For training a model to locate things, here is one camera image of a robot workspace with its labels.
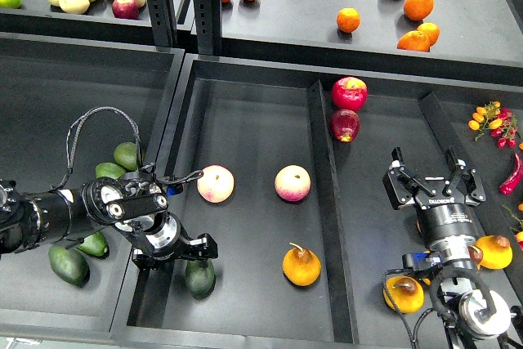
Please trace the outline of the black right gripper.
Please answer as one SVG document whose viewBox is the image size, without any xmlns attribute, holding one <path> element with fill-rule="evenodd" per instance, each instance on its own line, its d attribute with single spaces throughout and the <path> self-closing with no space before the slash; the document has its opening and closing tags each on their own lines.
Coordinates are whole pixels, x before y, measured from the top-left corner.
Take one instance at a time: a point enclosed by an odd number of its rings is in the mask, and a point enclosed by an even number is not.
<svg viewBox="0 0 523 349">
<path fill-rule="evenodd" d="M 467 169 L 454 148 L 445 151 L 450 177 L 420 177 L 407 169 L 400 147 L 391 152 L 392 164 L 382 181 L 395 210 L 413 208 L 427 248 L 468 247 L 476 242 L 473 208 L 486 201 L 482 180 Z"/>
</svg>

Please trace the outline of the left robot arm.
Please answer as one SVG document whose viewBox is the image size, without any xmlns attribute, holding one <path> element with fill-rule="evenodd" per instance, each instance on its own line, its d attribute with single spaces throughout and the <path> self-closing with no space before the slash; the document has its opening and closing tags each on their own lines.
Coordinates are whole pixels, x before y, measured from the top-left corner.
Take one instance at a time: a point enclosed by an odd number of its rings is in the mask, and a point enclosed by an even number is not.
<svg viewBox="0 0 523 349">
<path fill-rule="evenodd" d="M 143 162 L 139 128 L 133 119 L 128 122 L 135 138 L 137 169 L 119 179 L 100 177 L 77 189 L 66 188 L 81 129 L 99 112 L 100 108 L 92 108 L 69 127 L 67 172 L 58 186 L 42 193 L 21 194 L 14 181 L 1 182 L 1 252 L 22 253 L 43 244 L 70 248 L 105 227 L 113 227 L 132 245 L 132 260 L 141 269 L 155 269 L 177 259 L 216 259 L 218 247 L 212 236 L 204 233 L 190 238 L 168 207 L 168 196 L 201 178 L 203 171 L 182 178 L 157 177 L 154 163 Z"/>
</svg>

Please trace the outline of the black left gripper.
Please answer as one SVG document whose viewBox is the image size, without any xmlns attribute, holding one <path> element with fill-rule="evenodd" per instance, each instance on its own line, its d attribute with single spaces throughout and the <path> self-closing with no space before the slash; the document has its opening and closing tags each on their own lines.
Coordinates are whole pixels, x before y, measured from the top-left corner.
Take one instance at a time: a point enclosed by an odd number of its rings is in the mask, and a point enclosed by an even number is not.
<svg viewBox="0 0 523 349">
<path fill-rule="evenodd" d="M 217 242 L 209 233 L 191 239 L 180 219 L 169 212 L 125 220 L 122 235 L 132 245 L 132 262 L 141 271 L 158 270 L 177 259 L 218 258 Z"/>
</svg>

